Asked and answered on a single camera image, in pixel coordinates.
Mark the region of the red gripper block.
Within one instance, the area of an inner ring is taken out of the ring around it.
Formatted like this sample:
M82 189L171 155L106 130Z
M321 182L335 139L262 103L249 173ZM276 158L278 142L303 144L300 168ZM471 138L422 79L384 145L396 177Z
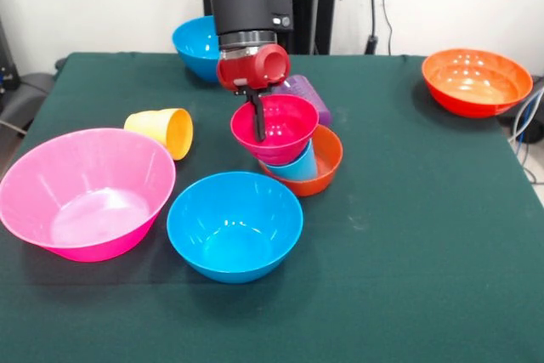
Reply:
M246 97L246 102L235 111L235 138L238 142L264 142L264 106L258 90L282 83L290 68L289 55L275 43L221 53L217 65L219 82L229 91ZM253 112L252 137L246 129L250 106Z

